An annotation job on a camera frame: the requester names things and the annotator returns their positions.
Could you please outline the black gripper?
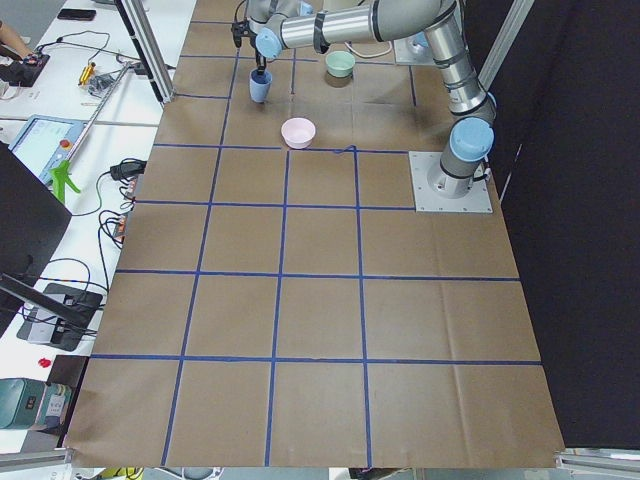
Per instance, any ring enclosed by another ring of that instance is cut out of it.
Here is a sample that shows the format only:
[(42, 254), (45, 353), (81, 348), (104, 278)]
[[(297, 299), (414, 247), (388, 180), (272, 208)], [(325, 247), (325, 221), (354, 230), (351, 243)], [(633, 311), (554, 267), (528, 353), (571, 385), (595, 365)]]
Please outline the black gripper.
[[(231, 33), (236, 48), (242, 46), (243, 40), (247, 39), (250, 46), (256, 48), (256, 37), (260, 30), (260, 25), (251, 19), (234, 21), (231, 25)], [(267, 70), (267, 59), (258, 50), (255, 50), (255, 61), (257, 73), (264, 76)]]

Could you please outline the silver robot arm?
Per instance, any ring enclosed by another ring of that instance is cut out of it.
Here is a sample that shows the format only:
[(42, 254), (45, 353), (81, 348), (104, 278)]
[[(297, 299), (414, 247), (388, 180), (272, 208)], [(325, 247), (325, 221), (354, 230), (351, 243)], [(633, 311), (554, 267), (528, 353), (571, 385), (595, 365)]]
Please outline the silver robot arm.
[(448, 199), (466, 196), (494, 144), (496, 101), (481, 83), (463, 32), (457, 1), (365, 1), (337, 10), (314, 10), (305, 1), (247, 1), (234, 18), (236, 46), (249, 41), (260, 72), (285, 50), (311, 47), (324, 54), (333, 44), (393, 42), (422, 34), (439, 71), (454, 118), (430, 188)]

